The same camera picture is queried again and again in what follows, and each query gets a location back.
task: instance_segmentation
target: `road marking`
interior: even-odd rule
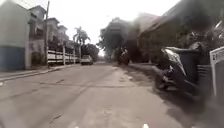
[[[149,126],[148,126],[147,124],[144,124],[144,125],[142,126],[142,128],[149,128]]]
[[[3,82],[0,82],[0,87],[3,86]]]

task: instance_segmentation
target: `roof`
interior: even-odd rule
[[[56,18],[54,18],[54,17],[53,18],[49,18],[46,21],[56,21],[57,24],[59,23],[59,21]]]
[[[67,30],[67,28],[64,25],[59,25],[58,28],[59,29],[66,29]]]
[[[147,30],[145,30],[145,32],[153,31],[164,23],[172,20],[174,17],[180,15],[184,9],[188,8],[188,6],[190,5],[189,3],[191,2],[194,2],[194,0],[180,0],[175,6],[164,13],[161,17],[154,20],[152,25]]]
[[[37,5],[37,6],[35,6],[35,7],[32,7],[32,8],[30,8],[29,10],[34,10],[34,9],[40,9],[40,10],[43,11],[44,13],[47,12],[47,11],[46,11],[43,7],[41,7],[40,5]]]

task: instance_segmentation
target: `road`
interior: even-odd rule
[[[108,64],[6,81],[0,128],[190,127],[189,111],[159,96],[153,85],[150,76]]]

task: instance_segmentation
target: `palm tree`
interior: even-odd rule
[[[82,45],[85,44],[85,41],[88,39],[90,40],[88,34],[85,30],[82,30],[82,27],[75,28],[76,34],[73,36],[73,40],[77,43],[81,43]]]

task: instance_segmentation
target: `foliage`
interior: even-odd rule
[[[113,19],[106,28],[101,29],[101,40],[97,44],[111,57],[116,49],[126,47],[132,61],[140,61],[141,52],[137,46],[139,25],[119,18]]]
[[[85,44],[85,41],[87,39],[90,40],[86,31],[82,30],[82,27],[75,28],[75,29],[76,29],[76,34],[73,36],[73,40],[75,40],[75,42]]]
[[[97,44],[111,55],[112,51],[121,47],[125,41],[129,24],[119,18],[114,18],[106,28],[100,30],[101,40]]]
[[[90,55],[93,58],[93,61],[97,61],[99,48],[94,44],[86,44],[81,46],[81,55]]]

